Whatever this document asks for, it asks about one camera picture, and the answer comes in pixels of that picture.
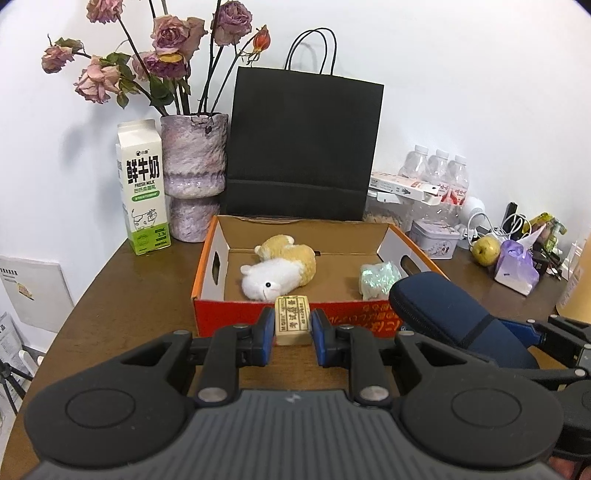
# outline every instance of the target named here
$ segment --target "zipper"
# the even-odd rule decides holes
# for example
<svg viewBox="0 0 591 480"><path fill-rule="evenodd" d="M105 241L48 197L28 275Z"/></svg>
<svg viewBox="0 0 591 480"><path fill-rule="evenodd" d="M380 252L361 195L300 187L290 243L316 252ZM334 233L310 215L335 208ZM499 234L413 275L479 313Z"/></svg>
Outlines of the zipper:
<svg viewBox="0 0 591 480"><path fill-rule="evenodd" d="M398 297L398 291L395 289L392 293L394 293L394 295L390 296L390 301L394 302L394 305L392 305L392 307L394 308L394 310L396 310L396 313L400 316L403 317L402 318L405 322L408 321L410 322L414 322L415 324L419 325L419 327L426 332L425 335L427 335L428 337L440 341L440 342L444 342L448 345L455 345L456 341L453 340L452 338L449 338L447 335L445 335L444 333L442 333L440 330L435 330L429 323L426 323L422 318L418 317L413 310L411 310L411 307L407 307L407 304L404 303L399 297Z"/></svg>

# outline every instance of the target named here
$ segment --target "wooden table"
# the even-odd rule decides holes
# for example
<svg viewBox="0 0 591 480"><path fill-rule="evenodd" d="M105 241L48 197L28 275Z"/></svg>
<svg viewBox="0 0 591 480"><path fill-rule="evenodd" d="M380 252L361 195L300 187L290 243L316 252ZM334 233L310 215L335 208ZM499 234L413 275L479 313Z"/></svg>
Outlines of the wooden table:
<svg viewBox="0 0 591 480"><path fill-rule="evenodd" d="M45 386L164 333L176 329L195 333L190 292L200 253L200 244L175 242L137 257L127 241L121 245L57 335L24 405ZM493 282L466 251L458 250L452 260L438 264L495 316L545 320L565 286L564 281L545 278L525 298ZM275 348L271 359L264 369L242 369L241 386L313 390L347 384L345 370L317 366L311 347ZM37 464L24 430L23 411L8 441L0 480L20 479Z"/></svg>

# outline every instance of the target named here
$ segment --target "eraser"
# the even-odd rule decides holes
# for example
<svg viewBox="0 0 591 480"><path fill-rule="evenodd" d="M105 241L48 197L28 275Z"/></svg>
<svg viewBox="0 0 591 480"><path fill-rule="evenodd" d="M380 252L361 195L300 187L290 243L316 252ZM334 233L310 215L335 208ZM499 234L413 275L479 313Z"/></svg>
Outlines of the eraser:
<svg viewBox="0 0 591 480"><path fill-rule="evenodd" d="M275 301L277 345L310 345L310 305L304 295L286 295Z"/></svg>

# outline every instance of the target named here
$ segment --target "tripod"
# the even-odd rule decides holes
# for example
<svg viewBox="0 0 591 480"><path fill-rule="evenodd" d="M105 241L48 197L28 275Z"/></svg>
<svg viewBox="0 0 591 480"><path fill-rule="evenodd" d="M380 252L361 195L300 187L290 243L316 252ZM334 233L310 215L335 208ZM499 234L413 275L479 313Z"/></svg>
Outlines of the tripod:
<svg viewBox="0 0 591 480"><path fill-rule="evenodd" d="M18 394L19 397L25 398L25 389L22 388L21 384L17 381L16 378L13 377L12 374L18 375L19 377L24 378L25 380L33 380L31 375L26 374L25 372L21 372L19 369L14 368L8 362L0 362L0 383L4 387L4 392L8 397L8 401L10 402L10 406L12 407L12 411L14 414L17 414L17 407L12 400L12 395L10 394L10 390L8 389L8 385L6 384L7 380Z"/></svg>

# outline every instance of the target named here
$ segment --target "vase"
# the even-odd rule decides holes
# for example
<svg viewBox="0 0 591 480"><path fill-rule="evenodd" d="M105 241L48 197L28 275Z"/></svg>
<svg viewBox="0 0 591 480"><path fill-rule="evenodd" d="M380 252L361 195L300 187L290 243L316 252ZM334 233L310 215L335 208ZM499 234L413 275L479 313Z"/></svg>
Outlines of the vase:
<svg viewBox="0 0 591 480"><path fill-rule="evenodd" d="M161 124L170 233L183 242L203 242L226 186L228 115L169 115Z"/></svg>

